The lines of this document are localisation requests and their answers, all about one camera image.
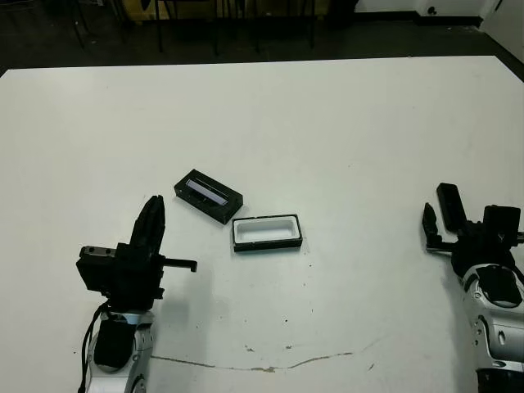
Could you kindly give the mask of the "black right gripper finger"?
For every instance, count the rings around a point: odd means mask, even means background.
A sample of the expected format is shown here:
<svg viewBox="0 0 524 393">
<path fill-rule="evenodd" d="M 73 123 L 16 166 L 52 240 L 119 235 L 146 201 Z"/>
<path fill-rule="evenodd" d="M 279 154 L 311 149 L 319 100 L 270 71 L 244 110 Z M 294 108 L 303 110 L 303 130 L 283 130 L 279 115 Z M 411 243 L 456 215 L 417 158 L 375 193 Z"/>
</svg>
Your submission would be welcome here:
<svg viewBox="0 0 524 393">
<path fill-rule="evenodd" d="M 442 237 L 436 225 L 436 213 L 429 203 L 425 203 L 422 213 L 422 229 L 424 231 L 427 245 L 438 246 L 442 243 Z"/>
</svg>

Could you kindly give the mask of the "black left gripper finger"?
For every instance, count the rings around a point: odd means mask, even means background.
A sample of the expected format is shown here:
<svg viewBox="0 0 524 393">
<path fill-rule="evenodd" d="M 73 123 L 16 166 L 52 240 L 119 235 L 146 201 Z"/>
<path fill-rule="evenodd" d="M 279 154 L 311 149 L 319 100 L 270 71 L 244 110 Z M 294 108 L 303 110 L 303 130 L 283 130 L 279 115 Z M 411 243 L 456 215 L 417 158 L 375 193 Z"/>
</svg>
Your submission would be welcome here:
<svg viewBox="0 0 524 393">
<path fill-rule="evenodd" d="M 153 255 L 158 253 L 159 197 L 152 196 L 140 211 L 133 226 L 129 244 L 147 248 Z"/>
<path fill-rule="evenodd" d="M 165 233 L 165 203 L 163 196 L 153 196 L 148 213 L 149 233 L 148 240 L 153 253 L 160 253 L 160 246 Z"/>
</svg>

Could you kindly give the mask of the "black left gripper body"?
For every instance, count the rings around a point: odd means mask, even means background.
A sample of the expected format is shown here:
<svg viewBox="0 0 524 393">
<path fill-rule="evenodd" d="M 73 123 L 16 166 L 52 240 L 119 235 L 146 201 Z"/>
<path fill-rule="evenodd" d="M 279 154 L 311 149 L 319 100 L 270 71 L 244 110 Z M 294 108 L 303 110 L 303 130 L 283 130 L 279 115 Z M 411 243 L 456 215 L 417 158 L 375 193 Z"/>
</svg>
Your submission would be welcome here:
<svg viewBox="0 0 524 393">
<path fill-rule="evenodd" d="M 115 249 L 84 246 L 79 253 L 79 274 L 86 288 L 101 293 L 115 311 L 150 310 L 163 298 L 164 267 L 195 273 L 197 262 L 153 255 L 147 248 L 125 243 Z"/>
</svg>

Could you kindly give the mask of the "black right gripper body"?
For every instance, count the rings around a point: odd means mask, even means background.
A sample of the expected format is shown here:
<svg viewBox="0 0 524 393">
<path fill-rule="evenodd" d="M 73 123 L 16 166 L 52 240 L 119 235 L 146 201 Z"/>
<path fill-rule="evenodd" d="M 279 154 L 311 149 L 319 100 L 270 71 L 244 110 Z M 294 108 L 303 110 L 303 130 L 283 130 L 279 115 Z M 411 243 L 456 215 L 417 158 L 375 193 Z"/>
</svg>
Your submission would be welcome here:
<svg viewBox="0 0 524 393">
<path fill-rule="evenodd" d="M 438 246 L 427 245 L 428 251 L 451 254 L 452 269 L 458 278 L 464 278 L 470 268 L 481 264 L 514 268 L 515 259 L 510 248 L 497 234 L 489 233 L 484 224 L 470 221 L 458 232 L 455 243 L 442 241 Z"/>
</svg>

